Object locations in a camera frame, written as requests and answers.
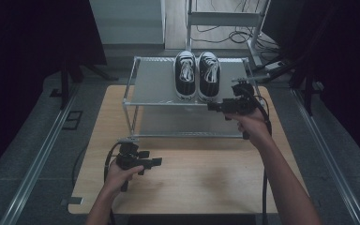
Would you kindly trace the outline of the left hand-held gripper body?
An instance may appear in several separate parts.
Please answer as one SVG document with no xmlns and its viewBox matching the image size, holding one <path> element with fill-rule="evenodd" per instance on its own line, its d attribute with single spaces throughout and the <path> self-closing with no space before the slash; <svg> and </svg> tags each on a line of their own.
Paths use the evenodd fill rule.
<svg viewBox="0 0 360 225">
<path fill-rule="evenodd" d="M 116 155 L 116 164 L 126 171 L 138 166 L 139 146 L 134 142 L 120 142 L 119 152 Z"/>
</svg>

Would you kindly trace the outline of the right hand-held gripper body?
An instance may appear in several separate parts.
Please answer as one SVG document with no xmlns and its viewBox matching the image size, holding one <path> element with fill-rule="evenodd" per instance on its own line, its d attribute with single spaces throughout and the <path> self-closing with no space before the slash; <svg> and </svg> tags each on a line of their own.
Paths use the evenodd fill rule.
<svg viewBox="0 0 360 225">
<path fill-rule="evenodd" d="M 249 114 L 256 108 L 264 109 L 267 105 L 254 77 L 232 79 L 234 98 L 224 98 L 222 110 L 224 113 Z"/>
</svg>

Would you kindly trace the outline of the black canvas sneaker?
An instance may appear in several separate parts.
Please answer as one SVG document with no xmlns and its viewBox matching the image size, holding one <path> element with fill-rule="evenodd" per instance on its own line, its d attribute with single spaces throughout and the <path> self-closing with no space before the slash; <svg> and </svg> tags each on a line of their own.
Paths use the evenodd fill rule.
<svg viewBox="0 0 360 225">
<path fill-rule="evenodd" d="M 199 98 L 204 102 L 214 101 L 219 93 L 221 67 L 212 52 L 203 52 L 198 61 L 200 75 Z"/>
<path fill-rule="evenodd" d="M 196 93 L 196 60 L 190 51 L 176 55 L 173 63 L 174 86 L 176 95 L 184 101 L 190 101 Z"/>
</svg>

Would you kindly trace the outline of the two-tier metal shoe rack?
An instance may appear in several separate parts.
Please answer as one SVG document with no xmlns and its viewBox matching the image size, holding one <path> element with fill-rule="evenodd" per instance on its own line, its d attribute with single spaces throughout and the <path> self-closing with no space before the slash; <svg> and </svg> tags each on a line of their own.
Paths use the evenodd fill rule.
<svg viewBox="0 0 360 225">
<path fill-rule="evenodd" d="M 175 93 L 172 57 L 137 57 L 123 99 L 129 136 L 240 138 L 225 113 L 208 111 L 194 97 L 181 100 Z M 254 77 L 246 58 L 221 58 L 219 93 L 213 102 L 234 98 L 232 79 Z"/>
</svg>

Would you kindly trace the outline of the person's left hand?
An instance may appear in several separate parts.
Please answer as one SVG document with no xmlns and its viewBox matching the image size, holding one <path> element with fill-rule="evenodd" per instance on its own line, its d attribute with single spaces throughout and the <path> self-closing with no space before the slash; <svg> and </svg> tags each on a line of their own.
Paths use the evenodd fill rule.
<svg viewBox="0 0 360 225">
<path fill-rule="evenodd" d="M 134 174 L 143 170 L 143 166 L 132 167 L 127 170 L 121 169 L 115 161 L 110 164 L 108 175 L 104 183 L 104 187 L 112 195 L 117 195 L 120 192 L 121 186 L 126 181 L 130 181 Z"/>
</svg>

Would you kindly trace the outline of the person's right hand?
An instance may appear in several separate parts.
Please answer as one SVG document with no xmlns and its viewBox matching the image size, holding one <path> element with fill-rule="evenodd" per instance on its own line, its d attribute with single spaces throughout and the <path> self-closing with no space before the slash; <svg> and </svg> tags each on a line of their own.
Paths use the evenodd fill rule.
<svg viewBox="0 0 360 225">
<path fill-rule="evenodd" d="M 249 140 L 257 148 L 263 147 L 272 141 L 268 128 L 263 120 L 263 115 L 259 110 L 241 115 L 239 113 L 225 113 L 225 116 L 238 122 L 238 130 L 246 132 Z"/>
</svg>

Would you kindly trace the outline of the white power strip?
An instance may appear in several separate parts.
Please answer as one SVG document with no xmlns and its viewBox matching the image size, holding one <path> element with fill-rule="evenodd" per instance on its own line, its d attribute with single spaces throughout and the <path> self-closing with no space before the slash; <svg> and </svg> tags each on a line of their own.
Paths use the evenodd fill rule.
<svg viewBox="0 0 360 225">
<path fill-rule="evenodd" d="M 277 61 L 277 62 L 274 62 L 274 63 L 271 63 L 271 64 L 266 65 L 264 68 L 265 68 L 267 71 L 269 71 L 269 70 L 278 69 L 278 68 L 282 67 L 283 65 L 284 65 L 283 62 Z"/>
</svg>

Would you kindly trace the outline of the black tripod stand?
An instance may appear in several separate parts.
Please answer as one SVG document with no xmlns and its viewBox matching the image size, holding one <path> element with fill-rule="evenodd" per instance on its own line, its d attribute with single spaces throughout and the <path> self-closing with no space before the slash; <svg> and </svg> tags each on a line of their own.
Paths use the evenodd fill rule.
<svg viewBox="0 0 360 225">
<path fill-rule="evenodd" d="M 108 73 L 104 72 L 95 65 L 82 64 L 82 66 L 96 73 L 98 76 L 102 77 L 105 80 L 118 81 L 117 77 L 114 77 L 113 75 L 109 75 Z M 64 60 L 61 64 L 60 67 L 61 93 L 59 94 L 59 97 L 61 98 L 61 107 L 60 107 L 61 110 L 63 110 L 69 103 L 68 77 L 71 77 L 71 79 L 75 83 L 81 83 L 83 81 L 81 65 L 76 63 L 75 61 L 70 61 L 70 60 Z"/>
<path fill-rule="evenodd" d="M 267 78 L 263 79 L 264 83 L 269 83 L 287 72 L 294 70 L 294 74 L 289 80 L 289 86 L 291 88 L 299 88 L 304 85 L 305 89 L 302 91 L 304 108 L 309 115 L 312 115 L 311 101 L 314 94 L 319 94 L 318 90 L 313 87 L 314 72 L 312 55 L 314 51 L 312 49 L 306 49 L 301 55 L 288 65 L 282 66 L 279 70 L 273 74 L 269 74 Z"/>
</svg>

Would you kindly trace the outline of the white metal stand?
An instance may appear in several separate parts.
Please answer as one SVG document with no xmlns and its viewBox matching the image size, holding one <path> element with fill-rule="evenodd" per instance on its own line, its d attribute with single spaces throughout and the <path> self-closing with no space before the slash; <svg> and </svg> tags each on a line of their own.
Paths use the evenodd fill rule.
<svg viewBox="0 0 360 225">
<path fill-rule="evenodd" d="M 271 0 L 265 0 L 260 12 L 203 12 L 192 9 L 193 0 L 187 0 L 186 9 L 186 49 L 191 50 L 191 27 L 196 25 L 206 26 L 238 26 L 251 27 L 253 29 L 252 38 L 247 41 L 248 49 L 251 53 L 253 62 L 257 68 L 262 68 L 262 60 L 255 48 L 258 35 L 263 28 L 265 14 L 269 8 Z"/>
</svg>

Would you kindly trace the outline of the dark curtain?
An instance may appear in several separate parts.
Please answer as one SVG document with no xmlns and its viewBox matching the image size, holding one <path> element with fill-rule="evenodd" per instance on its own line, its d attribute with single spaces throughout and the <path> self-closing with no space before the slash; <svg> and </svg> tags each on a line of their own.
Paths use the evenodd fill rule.
<svg viewBox="0 0 360 225">
<path fill-rule="evenodd" d="M 272 0 L 262 31 L 294 61 L 322 24 L 312 73 L 322 101 L 360 147 L 360 0 Z"/>
<path fill-rule="evenodd" d="M 91 0 L 0 0 L 0 157 L 48 76 L 105 63 Z"/>
</svg>

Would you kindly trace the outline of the grey cabinet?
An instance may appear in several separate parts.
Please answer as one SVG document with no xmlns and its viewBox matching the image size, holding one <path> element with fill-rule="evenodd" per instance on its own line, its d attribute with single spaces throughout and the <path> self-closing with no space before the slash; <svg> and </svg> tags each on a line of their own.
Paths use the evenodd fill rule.
<svg viewBox="0 0 360 225">
<path fill-rule="evenodd" d="M 90 0 L 103 44 L 161 45 L 165 0 Z"/>
</svg>

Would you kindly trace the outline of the aluminium floor rail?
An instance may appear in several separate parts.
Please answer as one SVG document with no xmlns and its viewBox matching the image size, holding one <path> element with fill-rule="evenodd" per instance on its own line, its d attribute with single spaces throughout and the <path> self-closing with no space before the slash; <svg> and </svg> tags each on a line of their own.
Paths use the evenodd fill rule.
<svg viewBox="0 0 360 225">
<path fill-rule="evenodd" d="M 308 113 L 305 109 L 304 101 L 298 90 L 291 90 L 293 97 L 295 98 L 296 104 L 298 106 L 299 112 L 301 113 L 307 128 L 309 129 L 314 142 L 316 143 L 321 155 L 324 164 L 326 165 L 331 177 L 337 187 L 339 195 L 344 202 L 349 215 L 353 220 L 354 225 L 360 225 L 360 203 L 357 200 L 354 192 L 351 189 L 349 182 L 346 179 L 346 176 L 339 168 L 334 156 L 332 155 L 331 149 L 328 146 L 326 140 L 323 137 L 316 121 L 313 116 Z"/>
<path fill-rule="evenodd" d="M 59 111 L 54 123 L 45 138 L 43 144 L 37 151 L 35 159 L 32 161 L 24 178 L 22 179 L 15 195 L 13 196 L 6 212 L 0 220 L 0 225 L 16 225 L 35 185 L 38 177 L 49 157 L 53 146 L 58 138 L 60 130 L 62 129 L 73 102 L 79 92 L 80 86 L 75 84 L 69 92 L 68 101 L 64 108 Z"/>
</svg>

